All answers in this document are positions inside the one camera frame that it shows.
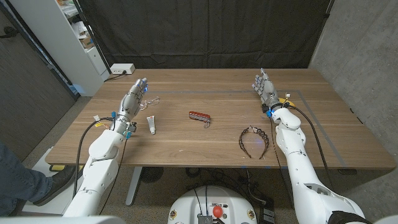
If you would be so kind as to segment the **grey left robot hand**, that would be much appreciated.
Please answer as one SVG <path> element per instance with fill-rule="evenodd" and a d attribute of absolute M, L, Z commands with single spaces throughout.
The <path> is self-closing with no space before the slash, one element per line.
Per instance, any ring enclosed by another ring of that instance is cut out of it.
<path fill-rule="evenodd" d="M 131 121 L 140 111 L 142 97 L 147 91 L 147 78 L 137 79 L 135 84 L 130 88 L 130 90 L 123 97 L 118 118 L 124 121 Z"/>

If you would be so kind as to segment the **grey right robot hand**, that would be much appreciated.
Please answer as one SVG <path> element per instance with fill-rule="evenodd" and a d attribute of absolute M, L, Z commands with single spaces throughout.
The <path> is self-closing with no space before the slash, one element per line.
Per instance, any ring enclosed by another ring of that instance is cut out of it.
<path fill-rule="evenodd" d="M 255 76 L 252 87 L 259 95 L 263 105 L 268 106 L 272 110 L 277 110 L 282 106 L 274 85 L 269 80 L 269 76 L 263 68 L 261 68 L 261 75 Z"/>

